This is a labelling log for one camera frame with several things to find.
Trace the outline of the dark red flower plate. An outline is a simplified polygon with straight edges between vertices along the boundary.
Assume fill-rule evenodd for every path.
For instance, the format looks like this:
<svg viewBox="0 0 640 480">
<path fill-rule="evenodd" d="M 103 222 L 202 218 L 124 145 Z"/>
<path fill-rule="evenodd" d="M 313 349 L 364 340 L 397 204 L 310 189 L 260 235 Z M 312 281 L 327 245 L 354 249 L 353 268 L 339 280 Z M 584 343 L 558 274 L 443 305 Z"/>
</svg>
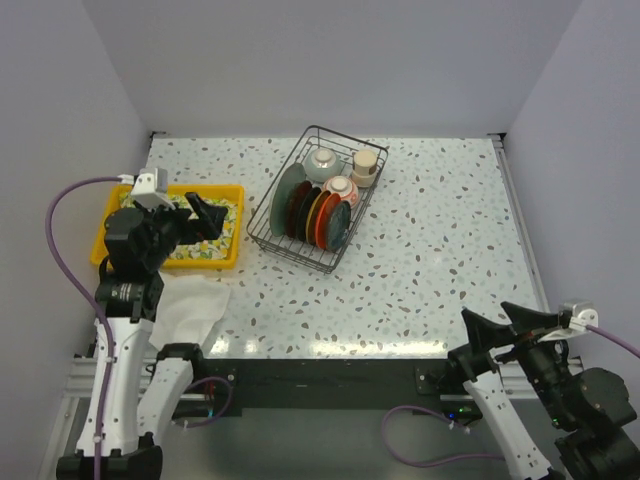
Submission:
<svg viewBox="0 0 640 480">
<path fill-rule="evenodd" d="M 301 205 L 311 189 L 312 183 L 309 180 L 305 180 L 297 185 L 293 193 L 290 195 L 286 210 L 285 224 L 285 233 L 289 238 L 296 238 L 297 217 L 299 215 Z"/>
</svg>

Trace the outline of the celadon green flower plate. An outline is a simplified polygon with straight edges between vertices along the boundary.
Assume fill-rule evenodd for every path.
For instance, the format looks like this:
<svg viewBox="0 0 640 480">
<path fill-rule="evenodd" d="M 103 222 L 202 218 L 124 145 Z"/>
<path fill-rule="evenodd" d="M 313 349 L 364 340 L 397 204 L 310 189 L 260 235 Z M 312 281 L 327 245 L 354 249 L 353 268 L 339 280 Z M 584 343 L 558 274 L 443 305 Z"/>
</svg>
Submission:
<svg viewBox="0 0 640 480">
<path fill-rule="evenodd" d="M 302 164 L 294 163 L 282 173 L 272 195 L 269 214 L 269 226 L 275 237 L 285 233 L 287 205 L 296 187 L 305 180 L 305 170 Z"/>
</svg>

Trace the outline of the yellow brown patterned plate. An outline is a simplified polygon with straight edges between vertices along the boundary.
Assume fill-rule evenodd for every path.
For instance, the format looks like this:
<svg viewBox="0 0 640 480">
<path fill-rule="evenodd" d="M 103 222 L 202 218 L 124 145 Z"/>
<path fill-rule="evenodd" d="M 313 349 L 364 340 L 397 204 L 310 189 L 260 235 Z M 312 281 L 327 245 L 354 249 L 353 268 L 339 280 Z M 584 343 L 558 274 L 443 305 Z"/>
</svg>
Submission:
<svg viewBox="0 0 640 480">
<path fill-rule="evenodd" d="M 318 221 L 319 212 L 326 202 L 327 198 L 331 195 L 328 190 L 323 190 L 314 200 L 306 222 L 305 234 L 306 241 L 309 245 L 314 246 L 316 244 L 316 225 Z"/>
</svg>

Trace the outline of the orange red plate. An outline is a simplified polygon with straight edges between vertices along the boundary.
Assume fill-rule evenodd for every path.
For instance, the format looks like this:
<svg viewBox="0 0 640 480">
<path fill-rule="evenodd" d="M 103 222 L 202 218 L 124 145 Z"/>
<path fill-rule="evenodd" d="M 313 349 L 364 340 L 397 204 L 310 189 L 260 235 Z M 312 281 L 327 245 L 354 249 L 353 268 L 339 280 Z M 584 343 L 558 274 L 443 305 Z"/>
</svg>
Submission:
<svg viewBox="0 0 640 480">
<path fill-rule="evenodd" d="M 342 198 L 338 193 L 331 193 L 321 204 L 315 225 L 316 246 L 322 250 L 327 249 L 328 225 L 335 208 L 341 203 Z"/>
</svg>

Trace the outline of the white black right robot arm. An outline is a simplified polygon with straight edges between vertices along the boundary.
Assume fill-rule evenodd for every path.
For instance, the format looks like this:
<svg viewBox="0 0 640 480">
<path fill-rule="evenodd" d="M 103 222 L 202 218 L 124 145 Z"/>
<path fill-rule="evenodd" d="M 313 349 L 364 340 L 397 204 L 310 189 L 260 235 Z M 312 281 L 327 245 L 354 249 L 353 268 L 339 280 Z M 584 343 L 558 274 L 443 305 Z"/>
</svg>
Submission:
<svg viewBox="0 0 640 480">
<path fill-rule="evenodd" d="M 596 331 L 587 301 L 545 313 L 503 302 L 509 321 L 461 312 L 468 341 L 447 356 L 444 380 L 471 395 L 496 439 L 513 479 L 636 479 L 639 449 L 624 430 L 638 417 L 624 380 L 599 367 L 569 370 L 568 339 Z M 553 469 L 508 398 L 499 367 L 517 362 L 555 428 L 563 472 Z"/>
</svg>

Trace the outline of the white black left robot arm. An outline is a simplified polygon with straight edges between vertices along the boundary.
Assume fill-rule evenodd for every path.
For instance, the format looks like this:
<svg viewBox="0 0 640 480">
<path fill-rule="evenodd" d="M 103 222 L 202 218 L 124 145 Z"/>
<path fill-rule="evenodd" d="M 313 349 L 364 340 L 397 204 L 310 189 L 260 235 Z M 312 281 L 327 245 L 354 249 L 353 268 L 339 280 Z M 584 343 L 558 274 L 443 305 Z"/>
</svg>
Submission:
<svg viewBox="0 0 640 480">
<path fill-rule="evenodd" d="M 157 479 L 163 452 L 160 429 L 180 395 L 200 390 L 207 380 L 202 352 L 194 343 L 162 348 L 158 363 L 172 374 L 160 382 L 155 425 L 139 421 L 138 398 L 144 354 L 156 320 L 164 283 L 159 270 L 179 245 L 214 240 L 222 232 L 226 208 L 197 193 L 189 205 L 145 207 L 139 201 L 111 213 L 104 222 L 107 255 L 94 295 L 97 363 L 87 419 L 73 454 L 56 465 L 59 479 Z"/>
</svg>

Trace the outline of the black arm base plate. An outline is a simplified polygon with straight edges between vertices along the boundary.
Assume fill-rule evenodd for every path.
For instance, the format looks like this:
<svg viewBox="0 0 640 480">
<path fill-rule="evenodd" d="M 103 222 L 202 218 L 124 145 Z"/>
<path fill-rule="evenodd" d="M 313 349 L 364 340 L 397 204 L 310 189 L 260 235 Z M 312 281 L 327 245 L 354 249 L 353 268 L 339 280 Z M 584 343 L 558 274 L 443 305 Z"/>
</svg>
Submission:
<svg viewBox="0 0 640 480">
<path fill-rule="evenodd" d="M 461 386 L 444 383 L 442 359 L 206 359 L 200 376 L 231 385 L 226 416 L 246 409 L 390 410 L 414 405 L 448 420 L 474 422 L 479 408 Z"/>
</svg>

